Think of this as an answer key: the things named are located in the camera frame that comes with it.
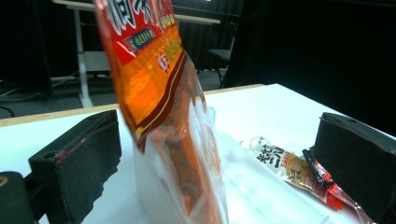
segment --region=sausage packet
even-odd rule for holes
[[[263,137],[251,139],[248,149],[261,163],[285,182],[308,190],[330,207],[341,210],[343,202],[317,181],[308,162],[283,148],[272,145]]]
[[[171,1],[93,2],[151,221],[228,223],[212,121]]]

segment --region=white table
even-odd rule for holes
[[[206,101],[216,110],[216,128],[220,133],[219,147],[225,146],[227,135],[231,136],[235,142],[246,141],[260,135],[266,137],[274,145],[299,156],[302,155],[302,149],[313,146],[321,114],[323,112],[337,113],[325,105],[318,104],[280,85],[207,94]],[[1,127],[0,171],[29,174],[30,168],[27,160],[30,156],[90,114],[76,113],[76,115],[64,118],[44,119]],[[118,167],[119,171],[105,183],[103,196],[95,202],[93,210],[85,218],[84,223],[149,223],[135,192],[132,151],[134,146],[122,120],[120,121],[120,139],[123,154]],[[353,209],[345,206],[342,211],[336,212],[309,193],[281,183],[281,189],[288,189],[284,191],[283,196],[292,194],[301,197],[304,203],[315,208],[310,215],[324,214],[328,221],[326,223],[359,223]],[[227,198],[233,197],[233,190],[228,191]],[[240,212],[240,208],[237,204],[230,203],[232,202],[229,202],[231,223],[241,223],[238,220],[241,217],[234,216]],[[288,204],[288,202],[281,201],[277,203],[285,206]],[[298,211],[300,207],[295,206],[293,209]],[[242,216],[248,219],[248,211]],[[42,219],[40,223],[46,222],[47,220]]]

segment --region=orange snack bag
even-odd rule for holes
[[[227,223],[216,140],[170,0],[93,2],[151,220]]]

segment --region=floor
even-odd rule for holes
[[[204,91],[219,88],[219,77],[215,71],[201,71],[199,78]],[[52,82],[55,86],[54,94],[48,96],[27,90],[13,91],[15,87],[0,81],[0,119],[81,108],[77,78],[55,78]],[[117,102],[110,77],[91,76],[88,85],[93,105],[109,105]]]

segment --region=chair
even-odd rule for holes
[[[232,36],[234,39],[235,33],[236,33],[236,28],[235,25],[232,22],[225,22],[226,28],[231,28],[232,31]],[[214,35],[212,30],[210,30],[210,35],[212,38],[212,47],[215,45],[214,41]],[[231,46],[229,49],[216,49],[216,48],[211,48],[206,50],[206,54],[215,61],[215,70],[218,72],[219,75],[219,83],[220,83],[220,88],[222,89],[224,86],[224,77],[226,74],[222,75],[220,72],[221,67],[226,67],[228,68],[228,64],[230,63],[230,58],[231,58],[231,53],[233,51],[233,40],[231,43]]]

